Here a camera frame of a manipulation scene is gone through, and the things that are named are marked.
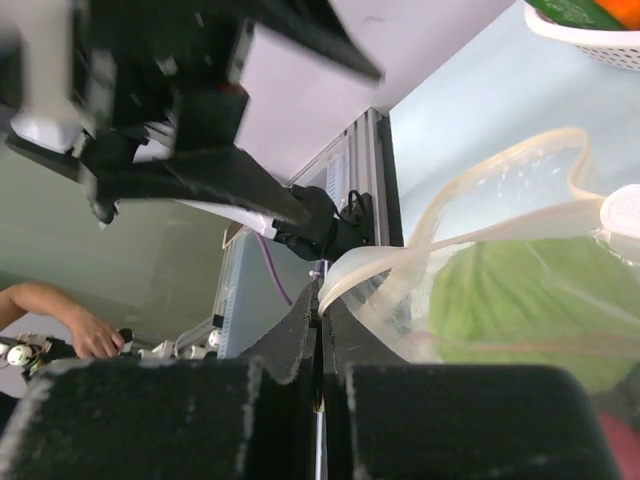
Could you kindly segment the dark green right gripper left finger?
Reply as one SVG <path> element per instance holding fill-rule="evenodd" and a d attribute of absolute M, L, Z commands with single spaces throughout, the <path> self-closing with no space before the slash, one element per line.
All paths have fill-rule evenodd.
<path fill-rule="evenodd" d="M 62 361 L 1 439 L 5 479 L 310 479 L 316 288 L 238 357 Z"/>

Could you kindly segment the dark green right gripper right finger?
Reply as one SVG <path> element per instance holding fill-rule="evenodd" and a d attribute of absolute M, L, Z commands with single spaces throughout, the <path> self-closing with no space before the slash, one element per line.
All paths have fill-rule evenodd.
<path fill-rule="evenodd" d="M 618 479 L 568 373 L 402 360 L 342 302 L 323 316 L 325 463 L 332 479 Z"/>

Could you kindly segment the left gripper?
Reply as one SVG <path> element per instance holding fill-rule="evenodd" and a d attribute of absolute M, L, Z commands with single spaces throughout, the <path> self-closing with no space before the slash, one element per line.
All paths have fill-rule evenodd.
<path fill-rule="evenodd" d="M 5 1 L 7 145 L 81 183 L 110 223 L 125 199 L 310 212 L 235 143 L 249 96 L 246 1 Z"/>

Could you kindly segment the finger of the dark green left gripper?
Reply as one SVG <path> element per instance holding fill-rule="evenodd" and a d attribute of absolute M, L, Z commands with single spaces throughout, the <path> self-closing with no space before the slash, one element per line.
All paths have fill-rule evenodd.
<path fill-rule="evenodd" d="M 252 8 L 254 19 L 273 32 L 368 79 L 383 78 L 382 70 L 351 39 L 329 1 L 257 0 Z"/>

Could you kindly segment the clear zip top bag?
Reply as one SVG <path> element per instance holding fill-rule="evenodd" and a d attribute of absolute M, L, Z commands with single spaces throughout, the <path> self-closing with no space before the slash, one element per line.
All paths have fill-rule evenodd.
<path fill-rule="evenodd" d="M 342 302 L 414 364 L 540 364 L 592 395 L 639 369 L 639 181 L 606 185 L 578 128 L 527 139 L 435 197 L 403 247 L 330 268 Z"/>

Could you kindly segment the green cabbage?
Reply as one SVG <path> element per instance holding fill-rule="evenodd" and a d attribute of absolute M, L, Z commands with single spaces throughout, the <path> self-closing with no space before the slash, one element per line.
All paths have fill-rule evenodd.
<path fill-rule="evenodd" d="M 639 277 L 591 237 L 467 247 L 436 274 L 428 313 L 445 363 L 554 365 L 597 394 L 639 362 Z"/>

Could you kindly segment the red apple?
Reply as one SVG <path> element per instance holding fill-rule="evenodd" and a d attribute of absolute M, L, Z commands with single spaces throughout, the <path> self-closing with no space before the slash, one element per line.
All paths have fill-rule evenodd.
<path fill-rule="evenodd" d="M 625 480 L 639 480 L 639 436 L 621 420 L 599 412 L 598 418 Z"/>

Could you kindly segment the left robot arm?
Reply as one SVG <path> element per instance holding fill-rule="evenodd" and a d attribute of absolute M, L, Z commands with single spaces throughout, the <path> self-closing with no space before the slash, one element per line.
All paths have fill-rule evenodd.
<path fill-rule="evenodd" d="M 284 186 L 236 136 L 254 29 L 372 81 L 378 66 L 327 1 L 5 1 L 1 104 L 7 144 L 82 185 L 111 223 L 124 200 L 211 207 L 305 260 L 373 241 L 368 196 L 339 209 L 317 187 Z"/>

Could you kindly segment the operator hand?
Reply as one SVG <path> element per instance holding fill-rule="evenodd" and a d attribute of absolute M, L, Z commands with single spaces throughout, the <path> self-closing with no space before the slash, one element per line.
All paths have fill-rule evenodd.
<path fill-rule="evenodd" d="M 1 291 L 2 330 L 28 313 L 49 316 L 64 325 L 80 358 L 113 357 L 125 345 L 115 328 L 54 286 L 24 282 Z"/>

